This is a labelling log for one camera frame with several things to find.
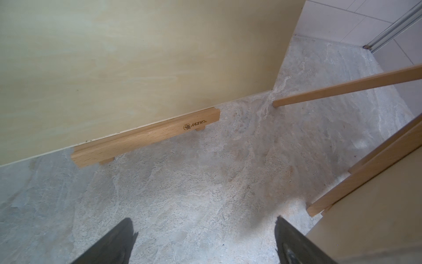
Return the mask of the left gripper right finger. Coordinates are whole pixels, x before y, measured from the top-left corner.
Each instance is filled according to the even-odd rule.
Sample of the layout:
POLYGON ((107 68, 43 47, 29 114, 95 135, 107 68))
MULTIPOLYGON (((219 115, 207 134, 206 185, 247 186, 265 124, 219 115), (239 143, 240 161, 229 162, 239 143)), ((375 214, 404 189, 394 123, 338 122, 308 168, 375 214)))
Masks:
POLYGON ((275 222, 274 234, 281 264, 336 263, 281 216, 275 222))

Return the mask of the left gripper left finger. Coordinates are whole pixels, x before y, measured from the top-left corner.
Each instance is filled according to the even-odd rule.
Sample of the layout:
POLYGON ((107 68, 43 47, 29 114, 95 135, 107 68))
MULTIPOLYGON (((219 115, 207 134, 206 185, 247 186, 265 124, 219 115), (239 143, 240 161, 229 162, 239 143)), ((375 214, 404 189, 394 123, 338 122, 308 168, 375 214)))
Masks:
POLYGON ((128 264, 137 236, 132 220, 125 218, 72 264, 128 264))

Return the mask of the plywood board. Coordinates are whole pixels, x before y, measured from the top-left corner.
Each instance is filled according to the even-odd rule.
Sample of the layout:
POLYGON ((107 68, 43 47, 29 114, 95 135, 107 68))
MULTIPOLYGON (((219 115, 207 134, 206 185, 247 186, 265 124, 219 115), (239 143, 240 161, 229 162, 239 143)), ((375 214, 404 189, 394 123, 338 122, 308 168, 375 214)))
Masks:
POLYGON ((274 87, 303 1, 2 1, 1 165, 274 87))
POLYGON ((307 238, 339 263, 421 263, 422 150, 337 202, 307 238))

